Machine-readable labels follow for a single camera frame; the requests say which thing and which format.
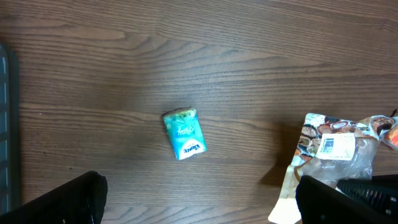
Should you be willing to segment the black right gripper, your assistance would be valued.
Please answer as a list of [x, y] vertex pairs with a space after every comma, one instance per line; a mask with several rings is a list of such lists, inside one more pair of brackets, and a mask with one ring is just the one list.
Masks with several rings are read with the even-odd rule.
[[371, 180], [339, 180], [337, 187], [353, 200], [397, 218], [397, 174], [373, 176]]

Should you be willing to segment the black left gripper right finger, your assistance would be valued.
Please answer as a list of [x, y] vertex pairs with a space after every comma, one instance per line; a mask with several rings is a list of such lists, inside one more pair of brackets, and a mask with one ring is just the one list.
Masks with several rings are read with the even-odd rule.
[[397, 218], [383, 215], [308, 175], [300, 180], [296, 202], [304, 223], [397, 224]]

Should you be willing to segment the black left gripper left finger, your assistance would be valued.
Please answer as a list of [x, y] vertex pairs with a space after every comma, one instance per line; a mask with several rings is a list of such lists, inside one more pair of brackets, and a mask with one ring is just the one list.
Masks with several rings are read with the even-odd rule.
[[1, 224], [101, 223], [107, 193], [106, 177], [89, 171], [1, 215]]

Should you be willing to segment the orange snack packet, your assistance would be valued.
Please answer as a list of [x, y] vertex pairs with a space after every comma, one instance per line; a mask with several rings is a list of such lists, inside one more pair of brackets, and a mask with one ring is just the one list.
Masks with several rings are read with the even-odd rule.
[[383, 143], [387, 144], [393, 150], [397, 150], [398, 147], [398, 127], [397, 127], [397, 117], [392, 118], [394, 123], [388, 132], [384, 135]]

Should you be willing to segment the clear brown bread bag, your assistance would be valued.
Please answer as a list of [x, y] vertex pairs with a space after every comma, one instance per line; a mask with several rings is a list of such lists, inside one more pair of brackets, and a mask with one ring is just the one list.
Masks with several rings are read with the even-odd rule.
[[295, 191], [304, 175], [332, 188], [342, 179], [370, 179], [374, 156], [394, 123], [392, 118], [375, 115], [351, 121], [307, 114], [278, 201], [268, 220], [273, 223], [301, 220]]

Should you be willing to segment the teal tissue packet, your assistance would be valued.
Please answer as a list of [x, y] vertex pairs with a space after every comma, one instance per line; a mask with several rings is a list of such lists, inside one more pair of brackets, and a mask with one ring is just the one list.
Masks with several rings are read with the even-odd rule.
[[207, 151], [195, 108], [180, 108], [162, 116], [172, 149], [178, 160]]

